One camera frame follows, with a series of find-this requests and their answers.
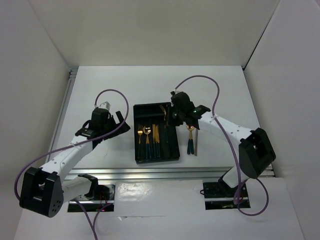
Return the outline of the gold fork green handle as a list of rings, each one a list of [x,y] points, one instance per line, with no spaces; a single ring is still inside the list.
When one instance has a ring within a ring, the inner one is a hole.
[[[192,137],[192,129],[189,128],[189,136],[188,136],[188,143],[187,143],[187,154],[190,155],[193,153],[192,150],[192,143],[193,143],[193,137]]]
[[[141,138],[143,135],[143,126],[141,124],[138,125],[138,148],[137,148],[137,160],[139,161],[141,159]]]

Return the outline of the gold spoon green handle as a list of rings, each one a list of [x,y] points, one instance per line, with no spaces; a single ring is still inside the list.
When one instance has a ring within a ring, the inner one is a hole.
[[[193,140],[194,127],[191,126],[191,125],[187,125],[187,129],[189,131],[188,144],[187,144],[187,154],[188,155],[194,155],[195,154],[194,140]]]
[[[149,134],[151,133],[151,128],[148,126],[143,127],[143,132],[146,135],[146,159],[151,158],[151,147],[150,147],[150,139]]]

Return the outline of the gold knife green handle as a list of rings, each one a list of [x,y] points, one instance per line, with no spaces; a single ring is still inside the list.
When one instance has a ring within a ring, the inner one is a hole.
[[[160,151],[159,125],[155,126],[155,141],[156,141],[156,148],[157,148],[157,158],[160,158],[161,151]]]
[[[153,144],[153,158],[157,158],[157,147],[156,147],[156,125],[152,124],[152,144]]]

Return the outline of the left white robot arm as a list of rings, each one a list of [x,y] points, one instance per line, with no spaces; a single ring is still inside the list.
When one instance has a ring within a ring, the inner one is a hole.
[[[66,180],[66,176],[102,141],[130,130],[120,111],[115,116],[107,109],[95,108],[91,119],[75,133],[68,146],[58,150],[58,155],[39,168],[28,168],[23,176],[20,207],[52,218],[65,202],[78,196],[95,199],[99,195],[96,177],[81,173],[72,180]]]

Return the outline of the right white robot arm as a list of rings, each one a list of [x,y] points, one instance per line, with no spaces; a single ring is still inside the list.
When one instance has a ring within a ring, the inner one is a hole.
[[[218,190],[223,196],[230,196],[239,183],[257,179],[276,159],[265,130],[260,127],[255,130],[242,127],[221,116],[213,115],[209,108],[203,105],[188,113],[169,106],[166,121],[170,126],[186,123],[231,143],[231,152],[236,156],[236,164],[220,178]]]

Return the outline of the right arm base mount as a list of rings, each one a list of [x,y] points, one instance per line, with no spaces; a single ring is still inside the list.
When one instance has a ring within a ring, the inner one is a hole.
[[[222,182],[204,182],[199,193],[204,196],[206,210],[227,210],[238,208],[234,203],[237,190],[237,186],[230,188]]]

